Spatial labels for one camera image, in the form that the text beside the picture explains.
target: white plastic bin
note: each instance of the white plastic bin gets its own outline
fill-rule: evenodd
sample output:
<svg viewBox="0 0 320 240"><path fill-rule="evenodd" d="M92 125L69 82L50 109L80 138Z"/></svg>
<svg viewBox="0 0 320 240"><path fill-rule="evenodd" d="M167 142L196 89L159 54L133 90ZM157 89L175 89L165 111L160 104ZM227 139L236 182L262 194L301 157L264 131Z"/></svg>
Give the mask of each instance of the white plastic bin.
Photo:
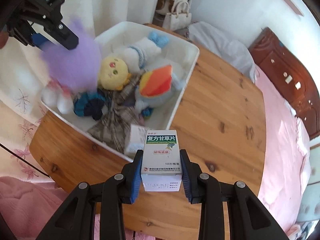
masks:
<svg viewBox="0 0 320 240"><path fill-rule="evenodd" d="M112 53L117 54L130 44L148 36L151 31L167 36L169 38L169 43L162 49L161 55L151 64L146 66L146 69L151 70L171 64L173 72L177 77L188 83L199 57L198 47L188 41L166 32L132 22L121 22L100 34L95 40L100 45L102 58L105 58ZM182 91L176 92L176 94L161 107L155 108L151 117L145 121L145 126L151 127L155 130L169 129L185 89L186 86ZM117 152L86 133L89 128L97 123L92 119L92 117L79 117L73 112L70 114L61 114L57 108L51 109L46 104L44 105L63 122L70 125L73 129L77 130L90 140L124 159L132 161L132 159L128 158L124 154Z"/></svg>

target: black cable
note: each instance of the black cable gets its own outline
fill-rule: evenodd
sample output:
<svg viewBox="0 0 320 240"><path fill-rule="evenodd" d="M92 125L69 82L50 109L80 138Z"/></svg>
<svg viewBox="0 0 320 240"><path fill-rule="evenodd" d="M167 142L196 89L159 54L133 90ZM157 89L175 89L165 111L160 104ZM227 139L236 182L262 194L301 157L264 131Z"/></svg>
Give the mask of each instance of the black cable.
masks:
<svg viewBox="0 0 320 240"><path fill-rule="evenodd" d="M26 160L24 160L23 158L21 158L19 155L15 154L14 152L12 152L11 150L9 150L6 146L2 145L0 143L0 146L5 149L7 152L11 153L12 155L16 156L18 159L22 160L24 163L28 164L29 166L31 166L32 168L34 168L35 170L39 171L41 174L43 174L44 176L47 176L48 178L50 178L50 176L46 173L44 173L43 171L39 170L38 168L36 168L35 166L33 166L31 163L28 163Z"/></svg>

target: pink blanket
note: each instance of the pink blanket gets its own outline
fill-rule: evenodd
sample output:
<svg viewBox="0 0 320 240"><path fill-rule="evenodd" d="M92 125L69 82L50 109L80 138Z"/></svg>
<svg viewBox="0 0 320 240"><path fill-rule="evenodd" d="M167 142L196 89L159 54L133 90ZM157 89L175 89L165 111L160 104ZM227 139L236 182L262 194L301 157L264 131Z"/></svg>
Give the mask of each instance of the pink blanket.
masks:
<svg viewBox="0 0 320 240"><path fill-rule="evenodd" d="M30 183L11 177L0 177L0 212L18 239L35 239L54 214L67 193L55 188L54 183ZM100 215L96 215L94 240L99 239ZM132 230L125 230L127 240ZM155 240L143 233L136 240Z"/></svg>
<svg viewBox="0 0 320 240"><path fill-rule="evenodd" d="M295 223L302 199L300 169L303 156L296 144L296 121L284 99L257 66L257 87L266 110L267 145L258 198L287 232Z"/></svg>

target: plaid cloth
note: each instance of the plaid cloth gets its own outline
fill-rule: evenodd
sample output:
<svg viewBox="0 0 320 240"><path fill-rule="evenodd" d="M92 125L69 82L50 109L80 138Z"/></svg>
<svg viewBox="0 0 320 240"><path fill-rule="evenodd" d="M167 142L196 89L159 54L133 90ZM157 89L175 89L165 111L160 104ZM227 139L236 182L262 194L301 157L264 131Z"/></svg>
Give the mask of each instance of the plaid cloth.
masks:
<svg viewBox="0 0 320 240"><path fill-rule="evenodd" d="M121 153L124 152L126 136L130 135L131 124L141 125L139 115L134 110L134 106L122 106L122 103L134 94L143 72L133 75L130 83L122 91L104 91L106 98L112 98L109 111L95 126L87 131L97 140Z"/></svg>

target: bed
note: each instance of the bed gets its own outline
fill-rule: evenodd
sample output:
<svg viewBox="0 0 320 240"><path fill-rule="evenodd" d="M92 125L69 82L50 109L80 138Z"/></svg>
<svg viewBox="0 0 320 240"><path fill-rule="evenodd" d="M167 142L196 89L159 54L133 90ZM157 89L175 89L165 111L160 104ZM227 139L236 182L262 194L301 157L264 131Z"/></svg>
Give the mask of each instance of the bed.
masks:
<svg viewBox="0 0 320 240"><path fill-rule="evenodd" d="M320 134L319 93L311 75L269 28L249 50L204 22L189 26L188 35L262 91L267 145L258 198L287 232L296 221L311 172L309 140Z"/></svg>

